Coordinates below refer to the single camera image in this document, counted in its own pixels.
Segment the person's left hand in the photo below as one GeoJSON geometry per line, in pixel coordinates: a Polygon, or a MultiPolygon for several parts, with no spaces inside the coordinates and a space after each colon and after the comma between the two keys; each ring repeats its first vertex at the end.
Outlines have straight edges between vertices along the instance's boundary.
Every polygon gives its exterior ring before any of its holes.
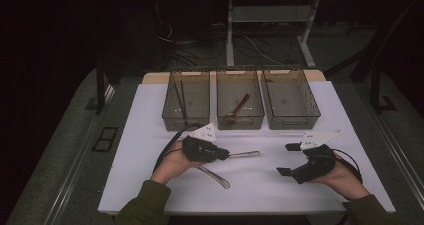
{"type": "Polygon", "coordinates": [[[150,180],[166,185],[171,179],[180,176],[187,169],[202,165],[201,162],[191,162],[182,151],[182,141],[176,141],[169,149],[159,167],[153,172],[150,180]]]}

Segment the white table surface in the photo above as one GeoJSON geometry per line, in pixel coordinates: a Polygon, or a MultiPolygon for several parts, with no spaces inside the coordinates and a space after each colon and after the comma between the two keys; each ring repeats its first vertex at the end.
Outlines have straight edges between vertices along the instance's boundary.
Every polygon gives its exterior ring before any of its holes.
{"type": "MultiPolygon", "coordinates": [[[[341,130],[329,141],[331,148],[347,152],[359,164],[368,190],[388,212],[395,209],[353,130],[331,82],[309,82],[321,111],[313,130],[341,130]]],[[[156,159],[176,132],[168,132],[162,120],[167,84],[141,84],[136,92],[126,126],[98,210],[118,213],[136,197],[149,179],[156,159]]],[[[211,122],[216,123],[216,85],[211,83],[211,122]]],[[[270,130],[266,116],[260,130],[217,130],[215,145],[230,153],[259,150],[260,156],[231,158],[205,167],[230,182],[226,190],[208,175],[190,169],[172,180],[168,214],[313,214],[344,211],[343,197],[321,184],[302,185],[282,177],[276,167],[297,168],[307,162],[302,152],[288,152],[284,145],[300,142],[304,130],[270,130]]]]}

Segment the hand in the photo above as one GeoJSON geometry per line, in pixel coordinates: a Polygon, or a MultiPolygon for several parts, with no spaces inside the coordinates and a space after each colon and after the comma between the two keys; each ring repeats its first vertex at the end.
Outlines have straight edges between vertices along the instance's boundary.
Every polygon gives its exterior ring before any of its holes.
{"type": "Polygon", "coordinates": [[[182,141],[176,141],[166,155],[159,167],[153,172],[150,180],[166,185],[171,179],[180,176],[187,169],[202,165],[201,162],[191,162],[181,150],[182,141]]]}
{"type": "Polygon", "coordinates": [[[355,200],[370,195],[364,185],[353,175],[348,168],[336,161],[333,170],[325,176],[311,180],[311,182],[322,183],[331,187],[347,200],[355,200]]]}

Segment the translucent plastic bin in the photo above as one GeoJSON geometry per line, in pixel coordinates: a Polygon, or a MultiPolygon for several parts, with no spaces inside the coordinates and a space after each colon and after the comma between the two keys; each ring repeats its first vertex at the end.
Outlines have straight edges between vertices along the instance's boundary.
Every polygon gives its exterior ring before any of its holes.
{"type": "Polygon", "coordinates": [[[209,67],[174,68],[171,71],[162,112],[166,130],[180,131],[193,123],[208,124],[209,104],[209,67]]]}
{"type": "Polygon", "coordinates": [[[264,66],[261,87],[272,130],[312,129],[321,116],[300,67],[264,66]]]}
{"type": "Polygon", "coordinates": [[[265,112],[256,67],[218,67],[216,82],[218,129],[260,129],[265,112]]]}

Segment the green jacket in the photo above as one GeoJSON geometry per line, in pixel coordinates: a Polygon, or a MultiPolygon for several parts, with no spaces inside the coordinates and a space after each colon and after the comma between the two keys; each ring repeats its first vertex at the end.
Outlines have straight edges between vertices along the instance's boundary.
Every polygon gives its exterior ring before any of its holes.
{"type": "MultiPolygon", "coordinates": [[[[171,195],[167,186],[147,180],[140,193],[116,216],[116,225],[162,224],[166,202],[171,195]]],[[[393,214],[387,213],[374,195],[343,203],[351,225],[395,225],[400,223],[393,214]]]]}

